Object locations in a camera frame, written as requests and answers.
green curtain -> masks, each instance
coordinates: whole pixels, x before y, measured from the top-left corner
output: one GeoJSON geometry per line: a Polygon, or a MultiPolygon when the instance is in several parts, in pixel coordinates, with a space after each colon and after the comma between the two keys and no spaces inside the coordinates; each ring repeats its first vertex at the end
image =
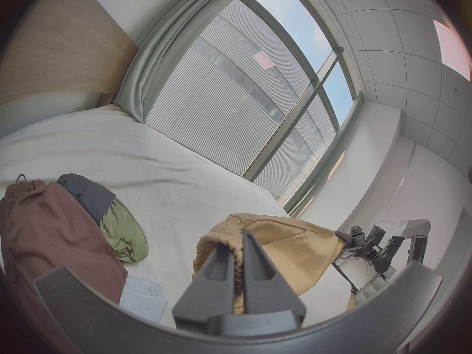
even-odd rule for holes
{"type": "Polygon", "coordinates": [[[140,48],[114,103],[144,123],[180,59],[205,27],[232,1],[171,1],[138,36],[140,48]]]}

drawstring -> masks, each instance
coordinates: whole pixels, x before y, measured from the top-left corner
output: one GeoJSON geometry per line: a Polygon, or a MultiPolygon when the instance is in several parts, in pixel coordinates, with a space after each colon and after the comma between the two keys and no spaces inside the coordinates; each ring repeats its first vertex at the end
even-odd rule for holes
{"type": "Polygon", "coordinates": [[[20,175],[16,178],[15,186],[17,186],[18,180],[20,179],[21,176],[23,176],[23,178],[25,179],[25,182],[27,181],[27,177],[26,177],[24,174],[20,174],[20,175]]]}

window frame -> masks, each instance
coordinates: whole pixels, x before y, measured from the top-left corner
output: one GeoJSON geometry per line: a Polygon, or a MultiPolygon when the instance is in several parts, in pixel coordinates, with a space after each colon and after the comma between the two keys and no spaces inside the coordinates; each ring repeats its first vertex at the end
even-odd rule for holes
{"type": "Polygon", "coordinates": [[[242,177],[248,181],[254,182],[263,168],[268,164],[270,159],[275,155],[277,150],[280,148],[282,143],[289,136],[290,132],[294,129],[295,125],[301,119],[305,111],[310,106],[310,103],[314,100],[316,95],[319,95],[323,105],[328,113],[328,116],[334,126],[336,135],[331,143],[328,145],[327,149],[320,157],[319,161],[316,163],[314,168],[305,178],[301,185],[298,186],[296,191],[292,196],[283,204],[282,208],[287,211],[287,213],[295,217],[299,215],[305,206],[310,202],[312,196],[316,193],[316,190],[321,184],[324,176],[329,173],[332,166],[335,164],[339,157],[339,151],[342,148],[342,145],[347,138],[353,122],[355,121],[359,111],[364,103],[364,96],[362,91],[356,95],[354,84],[352,82],[350,74],[347,72],[347,65],[342,56],[343,47],[337,45],[334,37],[328,31],[325,23],[318,15],[314,7],[308,2],[308,0],[299,0],[310,15],[313,17],[315,22],[321,28],[322,32],[325,34],[331,48],[332,52],[329,54],[321,68],[318,72],[315,72],[310,62],[296,44],[290,34],[285,30],[284,27],[271,15],[267,9],[265,9],[257,0],[240,0],[245,3],[252,11],[254,11],[284,42],[287,48],[292,52],[293,56],[298,60],[302,68],[305,70],[308,78],[310,79],[310,84],[307,86],[305,91],[300,95],[296,103],[293,105],[292,109],[287,113],[284,120],[277,127],[274,134],[269,138],[267,143],[264,145],[262,150],[256,156],[256,158],[251,162],[249,167],[246,169],[242,177]],[[347,82],[347,86],[351,93],[353,99],[353,104],[351,109],[345,118],[342,126],[339,125],[338,118],[334,112],[333,106],[329,97],[323,87],[324,82],[331,74],[334,66],[336,64],[340,65],[344,77],[347,82]]]}

blue sky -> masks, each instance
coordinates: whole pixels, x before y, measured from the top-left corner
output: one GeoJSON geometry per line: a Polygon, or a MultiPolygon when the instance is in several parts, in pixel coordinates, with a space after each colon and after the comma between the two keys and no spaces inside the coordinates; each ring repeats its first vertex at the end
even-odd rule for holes
{"type": "MultiPolygon", "coordinates": [[[[315,71],[331,52],[322,30],[299,0],[257,0],[292,36],[315,71]]],[[[351,93],[339,65],[336,65],[324,87],[342,124],[352,105],[351,93]]]]}

mattress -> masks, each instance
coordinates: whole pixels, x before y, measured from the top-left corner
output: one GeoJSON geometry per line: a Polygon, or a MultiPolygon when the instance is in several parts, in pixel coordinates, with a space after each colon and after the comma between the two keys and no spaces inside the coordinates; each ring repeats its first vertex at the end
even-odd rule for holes
{"type": "MultiPolygon", "coordinates": [[[[142,227],[149,255],[129,274],[164,284],[161,324],[191,282],[198,239],[229,214],[287,216],[271,194],[109,105],[38,122],[0,140],[0,193],[19,174],[56,181],[77,173],[117,195],[142,227]]],[[[329,267],[301,298],[304,326],[345,311],[350,285],[329,267]]]]}

